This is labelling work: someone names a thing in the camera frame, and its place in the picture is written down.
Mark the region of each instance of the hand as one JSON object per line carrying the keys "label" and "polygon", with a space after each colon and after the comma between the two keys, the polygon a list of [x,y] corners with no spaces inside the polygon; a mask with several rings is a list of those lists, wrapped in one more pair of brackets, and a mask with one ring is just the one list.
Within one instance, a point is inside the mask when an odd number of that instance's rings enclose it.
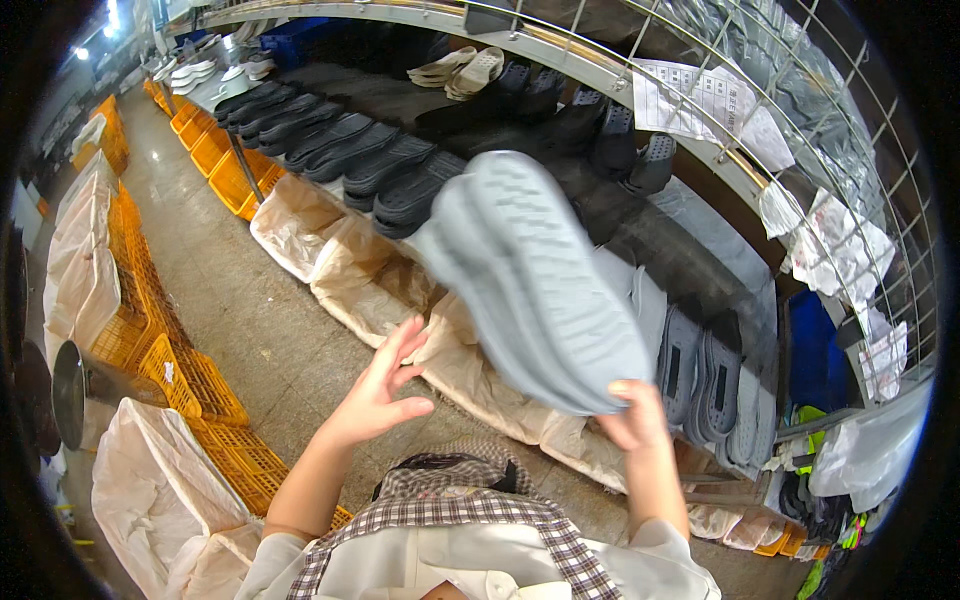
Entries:
{"label": "hand", "polygon": [[627,410],[618,415],[596,418],[614,444],[627,453],[670,444],[666,415],[656,387],[636,379],[623,379],[614,381],[607,390],[630,402]]}
{"label": "hand", "polygon": [[354,446],[433,410],[433,402],[425,397],[393,401],[404,383],[423,372],[423,367],[400,366],[403,359],[426,342],[426,333],[421,329],[423,317],[418,315],[384,340],[347,397],[321,427],[323,433],[318,434],[337,444]]}

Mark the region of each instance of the concrete floor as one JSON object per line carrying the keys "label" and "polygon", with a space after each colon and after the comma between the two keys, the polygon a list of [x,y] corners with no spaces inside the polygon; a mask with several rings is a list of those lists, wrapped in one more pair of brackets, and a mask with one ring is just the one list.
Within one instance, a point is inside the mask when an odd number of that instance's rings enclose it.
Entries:
{"label": "concrete floor", "polygon": [[[121,179],[139,205],[143,232],[166,291],[194,346],[213,357],[250,414],[251,427],[292,466],[372,358],[373,350],[330,317],[303,285],[252,239],[206,185],[170,129],[169,118],[136,87],[119,101],[131,149]],[[623,544],[626,498],[560,465],[532,446],[497,434],[420,379],[403,390],[434,398],[437,409],[362,445],[340,496],[351,512],[370,500],[387,466],[420,448],[464,434],[488,435],[513,449],[536,485],[558,501],[584,535]],[[72,454],[65,484],[77,498],[77,537],[102,539],[89,518],[92,458]],[[95,544],[89,559],[121,597],[139,597],[129,578]],[[792,598],[809,564],[760,557],[692,540],[697,563],[727,598]]]}

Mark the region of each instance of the blue plastic bin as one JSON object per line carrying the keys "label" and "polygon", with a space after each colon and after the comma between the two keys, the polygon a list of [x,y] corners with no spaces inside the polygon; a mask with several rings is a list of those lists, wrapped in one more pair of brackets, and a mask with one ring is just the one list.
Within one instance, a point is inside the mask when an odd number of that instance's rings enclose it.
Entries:
{"label": "blue plastic bin", "polygon": [[312,42],[341,29],[349,19],[306,16],[293,19],[260,36],[260,49],[273,50],[280,68],[300,66]]}

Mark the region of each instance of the left hand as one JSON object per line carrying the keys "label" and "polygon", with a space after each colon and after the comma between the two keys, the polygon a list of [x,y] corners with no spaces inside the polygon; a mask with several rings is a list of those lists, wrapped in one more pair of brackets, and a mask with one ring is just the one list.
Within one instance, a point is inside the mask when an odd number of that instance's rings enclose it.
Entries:
{"label": "left hand", "polygon": [[426,342],[423,317],[403,322],[376,351],[370,365],[344,401],[321,427],[323,435],[337,444],[355,446],[386,433],[406,420],[433,411],[425,397],[408,397],[394,402],[404,383],[423,372],[423,367],[401,367],[400,363]]}

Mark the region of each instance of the right hand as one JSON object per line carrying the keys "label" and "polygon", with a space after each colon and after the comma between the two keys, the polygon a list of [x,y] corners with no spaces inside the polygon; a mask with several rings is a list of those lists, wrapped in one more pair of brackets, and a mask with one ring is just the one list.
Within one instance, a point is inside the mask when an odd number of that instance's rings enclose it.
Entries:
{"label": "right hand", "polygon": [[607,391],[630,402],[630,406],[618,415],[596,417],[620,449],[630,453],[672,444],[660,403],[660,391],[655,386],[637,379],[623,379],[614,381]]}

